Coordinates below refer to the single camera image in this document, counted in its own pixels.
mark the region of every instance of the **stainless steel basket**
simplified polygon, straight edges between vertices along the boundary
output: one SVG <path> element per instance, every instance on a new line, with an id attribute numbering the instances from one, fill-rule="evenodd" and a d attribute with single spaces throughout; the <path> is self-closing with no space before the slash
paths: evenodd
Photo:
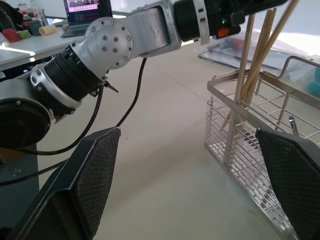
<path id="1" fill-rule="evenodd" d="M 207 85 L 212 95 L 207 102 L 205 147 L 288 239 L 298 239 L 274 194 L 255 133 L 257 128 L 294 132 L 319 146 L 320 100 L 261 72 L 252 103 L 236 103 L 238 74 L 216 76 Z"/>

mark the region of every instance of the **silver metal arm segment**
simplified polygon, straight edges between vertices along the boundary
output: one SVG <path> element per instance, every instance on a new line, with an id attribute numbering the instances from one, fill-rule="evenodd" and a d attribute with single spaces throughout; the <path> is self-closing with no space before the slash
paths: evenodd
<path id="1" fill-rule="evenodd" d="M 98 78 L 137 57 L 149 58 L 177 50 L 181 39 L 170 0 L 159 1 L 131 12 L 126 18 L 95 20 L 85 40 L 72 45 L 84 65 Z"/>

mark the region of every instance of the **green object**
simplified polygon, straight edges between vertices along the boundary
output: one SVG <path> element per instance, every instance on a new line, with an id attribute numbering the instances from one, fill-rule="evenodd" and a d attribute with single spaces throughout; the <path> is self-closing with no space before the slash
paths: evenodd
<path id="1" fill-rule="evenodd" d="M 31 37 L 31 35 L 30 35 L 30 33 L 28 32 L 28 30 L 17 31 L 17 33 L 19 34 L 19 36 L 20 36 L 21 39 L 27 39 L 27 38 L 30 38 L 30 37 Z"/>

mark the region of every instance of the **laptop screen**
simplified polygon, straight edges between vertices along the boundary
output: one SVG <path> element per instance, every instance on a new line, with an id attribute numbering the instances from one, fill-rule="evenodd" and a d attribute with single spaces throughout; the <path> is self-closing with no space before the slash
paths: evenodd
<path id="1" fill-rule="evenodd" d="M 69 26 L 88 25 L 102 17 L 112 17 L 110 0 L 64 0 Z"/>

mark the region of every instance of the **table surface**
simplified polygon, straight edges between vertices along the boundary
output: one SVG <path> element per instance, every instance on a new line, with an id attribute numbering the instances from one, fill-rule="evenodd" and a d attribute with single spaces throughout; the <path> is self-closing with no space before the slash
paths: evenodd
<path id="1" fill-rule="evenodd" d="M 109 198 L 95 240 L 279 240 L 253 201 L 205 150 L 207 82 L 230 68 L 198 58 L 199 43 L 149 58 L 135 108 L 121 126 Z M 115 126 L 131 105 L 141 59 L 109 73 L 90 133 Z M 53 125 L 41 151 L 64 148 L 87 125 L 97 99 Z M 67 159 L 39 156 L 39 170 Z M 49 174 L 41 175 L 40 186 Z"/>
<path id="2" fill-rule="evenodd" d="M 0 46 L 0 71 L 52 56 L 67 45 L 84 39 L 84 36 L 62 38 L 63 32 L 57 27 L 57 31 L 48 36 L 32 36 L 8 47 Z"/>

